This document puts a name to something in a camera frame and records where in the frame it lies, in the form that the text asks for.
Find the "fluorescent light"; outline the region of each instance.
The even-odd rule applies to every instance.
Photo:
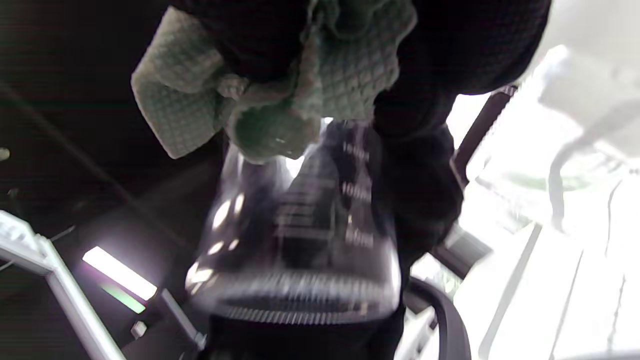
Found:
[[[145,306],[143,304],[140,304],[136,299],[131,297],[131,295],[127,294],[126,292],[122,291],[122,289],[120,289],[118,286],[112,284],[103,284],[101,288],[109,295],[114,297],[117,301],[123,303],[124,306],[133,310],[136,314],[140,314],[145,310]]]
[[[151,299],[156,294],[157,288],[153,284],[100,247],[86,252],[82,260],[144,300]]]

